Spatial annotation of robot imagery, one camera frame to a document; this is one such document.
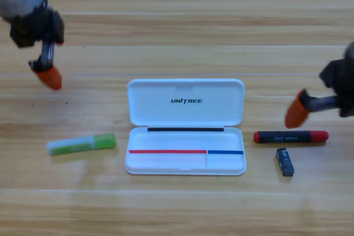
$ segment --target unitree logo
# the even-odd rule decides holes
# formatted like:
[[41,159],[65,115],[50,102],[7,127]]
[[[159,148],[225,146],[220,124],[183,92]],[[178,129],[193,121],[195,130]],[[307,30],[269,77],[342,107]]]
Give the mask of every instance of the unitree logo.
[[202,102],[202,99],[172,99],[171,100],[172,103],[183,103],[183,104],[186,104],[186,103],[201,103]]

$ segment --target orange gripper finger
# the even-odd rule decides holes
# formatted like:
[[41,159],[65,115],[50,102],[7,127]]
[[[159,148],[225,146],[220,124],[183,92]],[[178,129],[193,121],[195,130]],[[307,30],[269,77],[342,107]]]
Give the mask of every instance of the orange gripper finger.
[[52,90],[57,91],[61,89],[61,74],[55,66],[50,70],[34,73],[42,83],[50,87]]
[[287,114],[285,115],[285,126],[287,128],[297,128],[300,127],[307,117],[309,116],[309,111],[305,109],[301,103],[299,97],[302,91],[297,95],[296,99],[292,102],[288,108]]

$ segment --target black usb drive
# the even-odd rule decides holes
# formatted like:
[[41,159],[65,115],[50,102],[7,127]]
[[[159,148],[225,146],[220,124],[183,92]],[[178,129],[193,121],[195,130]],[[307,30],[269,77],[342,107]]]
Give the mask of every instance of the black usb drive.
[[277,149],[277,157],[279,161],[280,169],[282,170],[283,176],[290,176],[294,175],[294,167],[291,163],[289,153],[287,149]]

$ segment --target glue stick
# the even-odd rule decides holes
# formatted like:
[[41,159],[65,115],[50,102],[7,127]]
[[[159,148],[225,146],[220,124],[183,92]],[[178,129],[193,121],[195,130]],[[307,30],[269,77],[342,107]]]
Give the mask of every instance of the glue stick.
[[47,143],[46,150],[50,156],[55,156],[86,150],[113,149],[115,146],[116,138],[111,133],[51,141]]

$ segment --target red line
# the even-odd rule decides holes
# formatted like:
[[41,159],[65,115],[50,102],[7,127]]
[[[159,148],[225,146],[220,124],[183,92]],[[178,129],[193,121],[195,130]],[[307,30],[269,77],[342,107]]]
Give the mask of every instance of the red line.
[[129,151],[129,153],[135,153],[135,154],[171,154],[171,153],[177,153],[177,154],[206,154],[206,150],[180,150],[180,149],[164,149],[164,150],[140,150],[140,149],[132,149]]

